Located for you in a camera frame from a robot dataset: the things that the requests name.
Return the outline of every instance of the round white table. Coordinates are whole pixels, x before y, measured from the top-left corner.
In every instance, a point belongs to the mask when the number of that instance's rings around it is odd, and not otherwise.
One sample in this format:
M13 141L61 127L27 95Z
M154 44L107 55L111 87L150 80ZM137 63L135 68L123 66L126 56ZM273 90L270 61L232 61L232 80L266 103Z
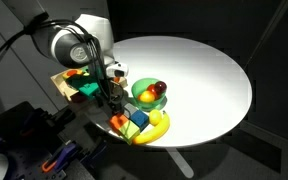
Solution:
M188 178L194 175L193 170L176 148L222 136L238 125L250 108L252 89L243 69L206 44L176 37L139 37L116 43L114 57L129 66L125 88L129 96L132 84L141 78L154 77L167 84L162 110L171 118L170 128L146 146L166 148ZM120 138L107 123L95 123Z

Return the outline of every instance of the yellow banana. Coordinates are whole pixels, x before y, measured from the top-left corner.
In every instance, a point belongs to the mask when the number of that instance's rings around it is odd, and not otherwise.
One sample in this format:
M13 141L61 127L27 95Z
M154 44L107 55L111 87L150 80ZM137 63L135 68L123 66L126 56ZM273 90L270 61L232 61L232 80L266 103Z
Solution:
M163 111L163 119L150 131L142 133L133 139L134 144L146 144L162 137L170 127L170 117Z

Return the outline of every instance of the toy fruit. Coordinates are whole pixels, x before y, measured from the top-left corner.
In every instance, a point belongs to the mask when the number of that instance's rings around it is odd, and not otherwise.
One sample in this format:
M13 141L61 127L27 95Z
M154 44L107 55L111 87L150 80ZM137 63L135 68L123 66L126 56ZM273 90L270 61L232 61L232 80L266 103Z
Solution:
M155 83L154 89L157 95L161 95L166 91L167 85L163 81L158 81Z
M136 136L133 139L134 144L144 144L153 142L162 137L170 127L170 117L163 111L163 119L153 129Z
M157 93L155 92L155 84L150 84L146 90L154 94L155 100L159 99L159 95L157 95Z
M153 109L149 113L148 117L149 117L150 124L152 124L153 126L156 126L162 120L162 115L161 115L160 111L157 109Z
M140 95L140 101L145 102L145 103L150 103L155 100L154 94L150 91L144 91Z

